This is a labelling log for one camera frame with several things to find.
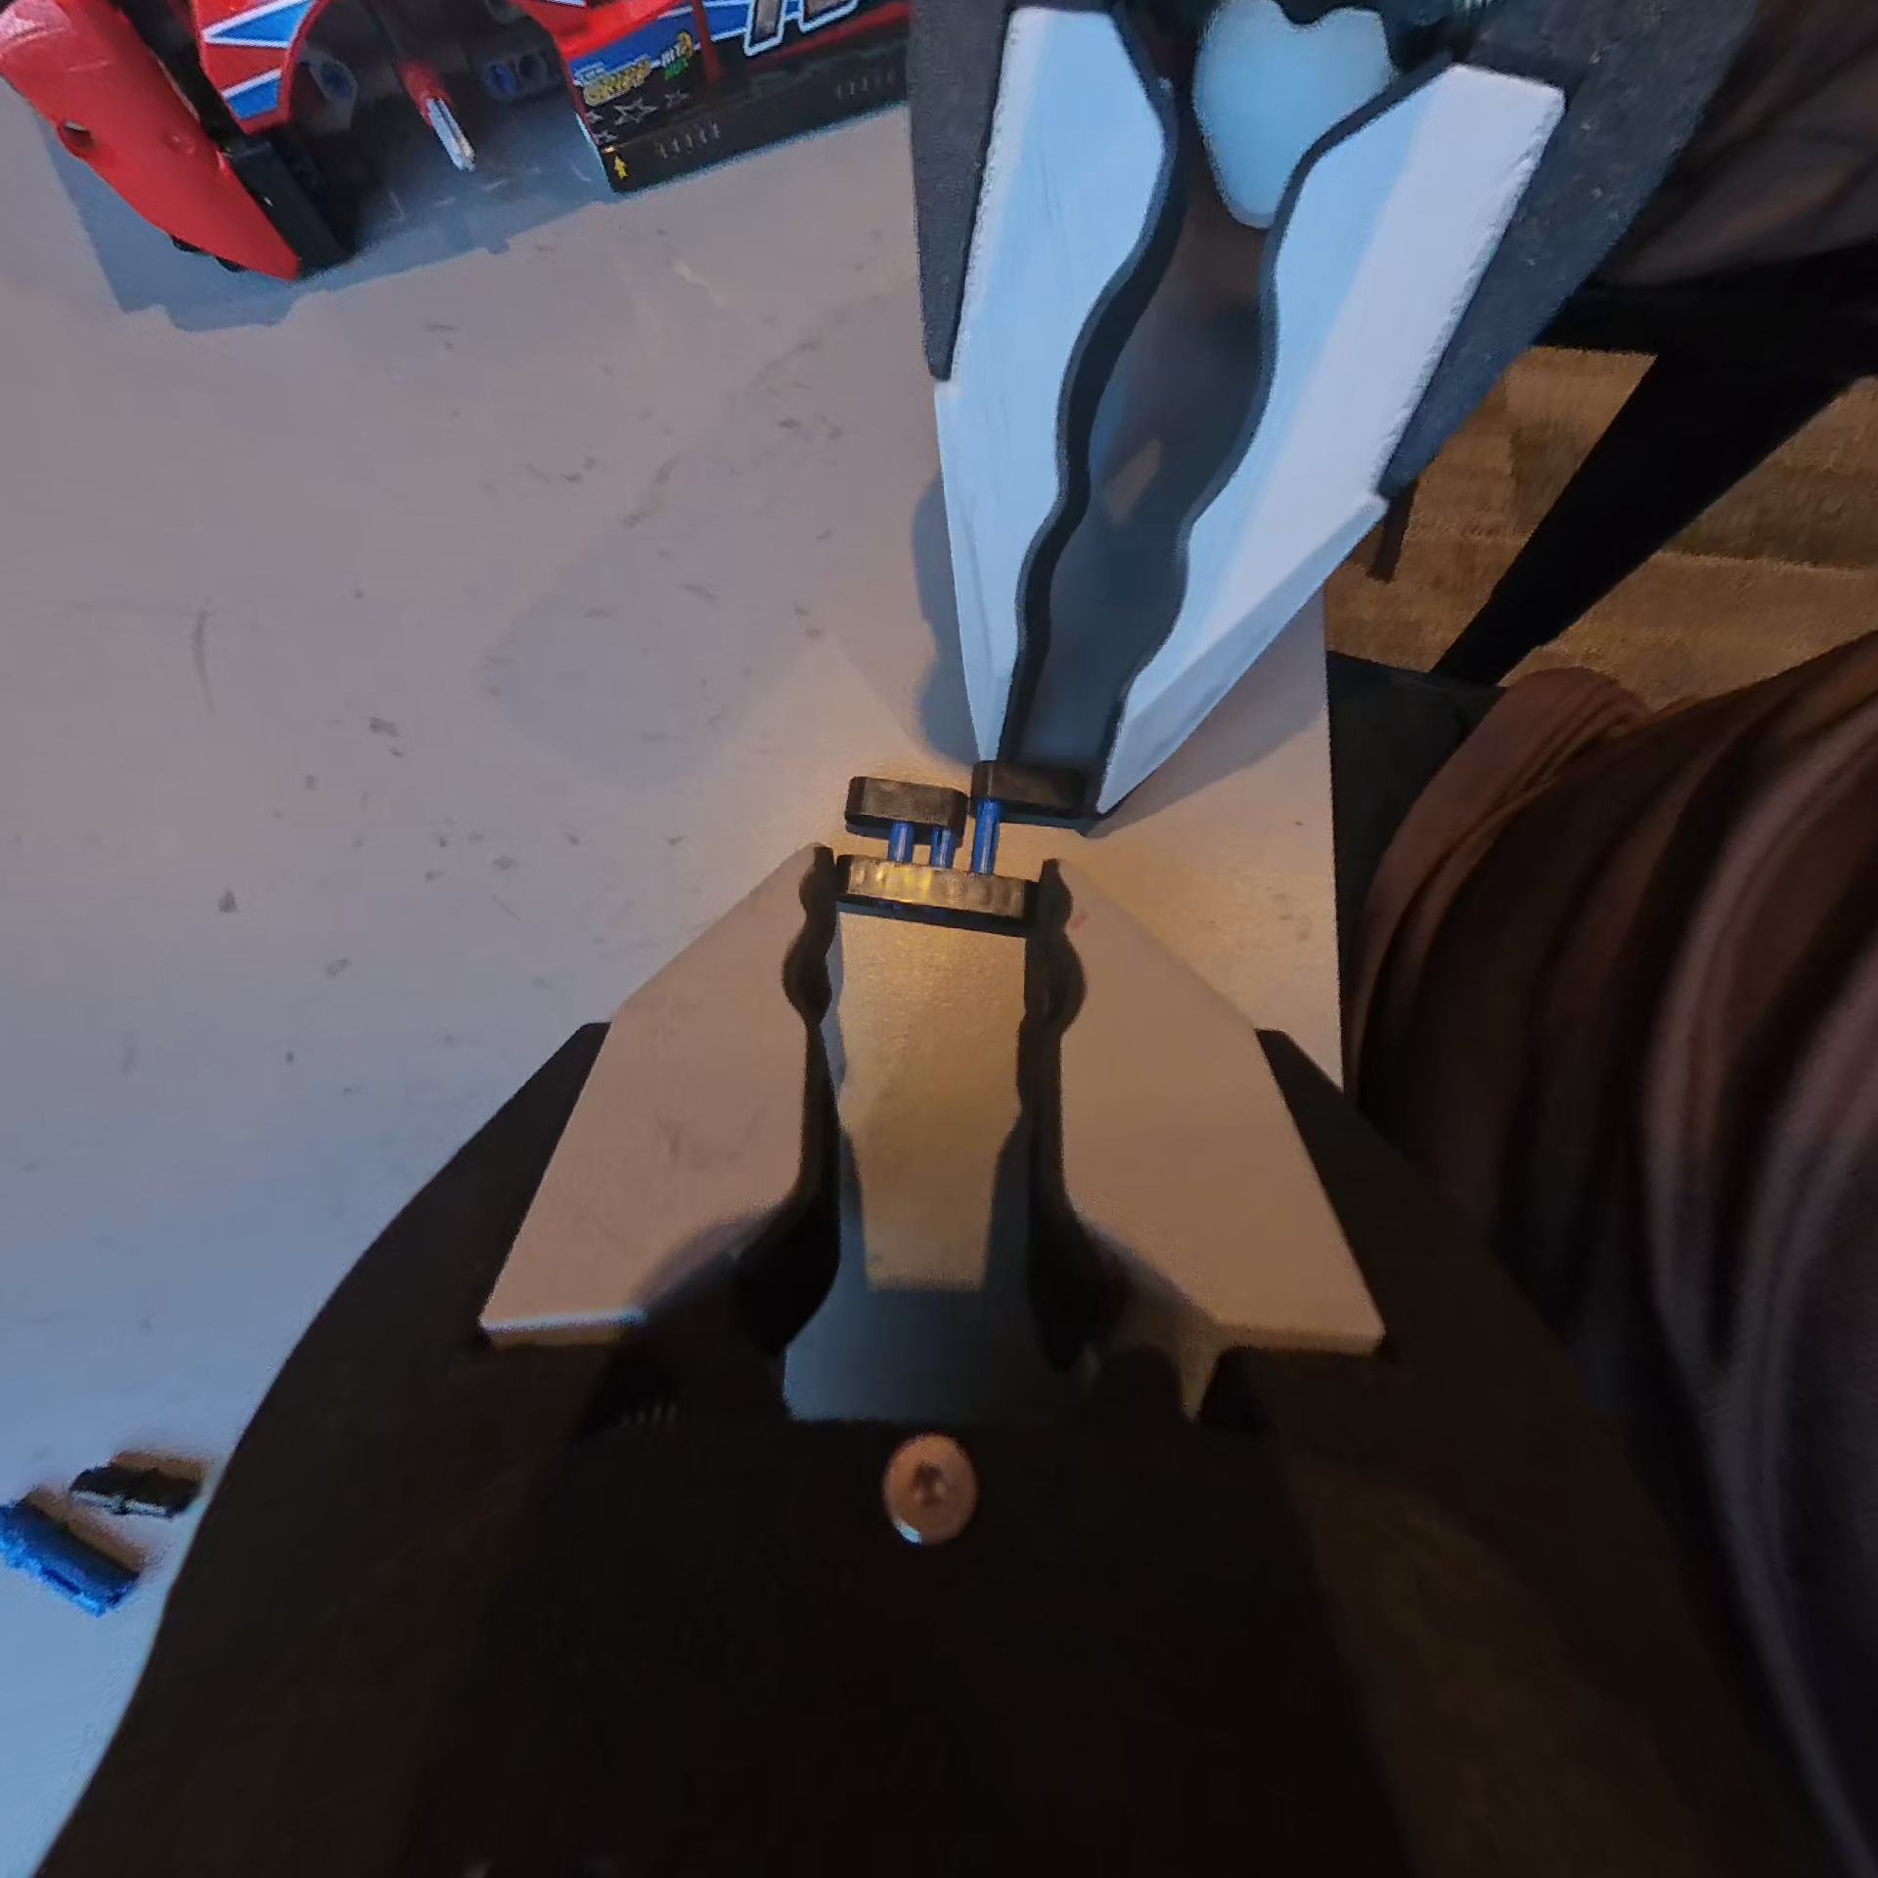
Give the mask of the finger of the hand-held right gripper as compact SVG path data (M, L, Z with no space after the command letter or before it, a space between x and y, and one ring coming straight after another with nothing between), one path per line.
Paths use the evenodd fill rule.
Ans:
M1092 433L1183 214L1172 83L1123 6L932 9L932 406L982 760L1014 760Z
M1384 471L1563 113L1554 84L1447 63L1308 154L1259 266L1264 397L1186 532L1181 607L1118 707L1099 813L1381 516Z

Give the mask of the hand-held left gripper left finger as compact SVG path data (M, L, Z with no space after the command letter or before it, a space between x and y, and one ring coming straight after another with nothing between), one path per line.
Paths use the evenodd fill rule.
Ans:
M612 1344L805 1219L832 1165L833 852L792 852L621 998L482 1307Z

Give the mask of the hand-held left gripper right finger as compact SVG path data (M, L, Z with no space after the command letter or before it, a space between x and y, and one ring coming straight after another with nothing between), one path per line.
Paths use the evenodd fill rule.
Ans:
M1064 860L1023 938L1023 1123L1052 1368L1147 1353L1193 1412L1232 1353L1387 1346L1256 1024Z

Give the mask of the long black brick beam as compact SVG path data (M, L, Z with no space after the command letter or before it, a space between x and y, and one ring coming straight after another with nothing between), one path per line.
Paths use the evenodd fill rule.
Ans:
M1029 933L1038 881L974 874L918 860L842 853L833 860L837 902L869 916L971 933Z

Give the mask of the small black brick beam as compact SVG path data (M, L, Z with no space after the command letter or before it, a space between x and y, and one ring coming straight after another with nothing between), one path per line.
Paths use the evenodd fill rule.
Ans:
M1071 824L1092 813L1092 779L1083 766L982 760L971 773L974 806L994 806L1007 823Z

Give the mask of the short black brick beam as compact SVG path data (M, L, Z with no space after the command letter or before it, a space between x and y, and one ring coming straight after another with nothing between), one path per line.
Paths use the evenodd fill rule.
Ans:
M908 824L916 830L916 839L930 839L937 830L956 839L969 812L971 798L961 789L860 773L850 779L842 823L881 836L896 824Z

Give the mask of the white desk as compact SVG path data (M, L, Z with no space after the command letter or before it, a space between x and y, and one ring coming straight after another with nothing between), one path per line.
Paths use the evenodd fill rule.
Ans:
M221 1461L577 1026L971 747L908 112L639 196L499 130L291 288L4 92L4 1498Z

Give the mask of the black mesh office chair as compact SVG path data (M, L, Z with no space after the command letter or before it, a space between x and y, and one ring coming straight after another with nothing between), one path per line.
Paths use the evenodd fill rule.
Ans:
M1543 347L1649 369L1435 673L1505 680L1875 371L1875 243L1672 286L1582 286Z

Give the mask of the person's brown sweater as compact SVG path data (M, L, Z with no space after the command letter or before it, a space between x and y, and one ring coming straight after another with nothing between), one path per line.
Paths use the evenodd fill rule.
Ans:
M1360 1083L1621 1424L1833 1874L1873 1874L1875 646L1507 687L1390 852Z

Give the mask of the black brick pin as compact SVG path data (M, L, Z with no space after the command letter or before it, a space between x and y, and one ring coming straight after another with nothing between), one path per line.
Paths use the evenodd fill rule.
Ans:
M128 1452L79 1471L70 1481L75 1506L105 1517L176 1519L204 1490L196 1461Z

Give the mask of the red white blue toy car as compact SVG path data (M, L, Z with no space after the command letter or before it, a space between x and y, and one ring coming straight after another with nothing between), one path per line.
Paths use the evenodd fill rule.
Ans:
M3 76L172 245L348 258L391 109L478 173L491 109L565 102L620 196L906 96L909 4L4 2Z

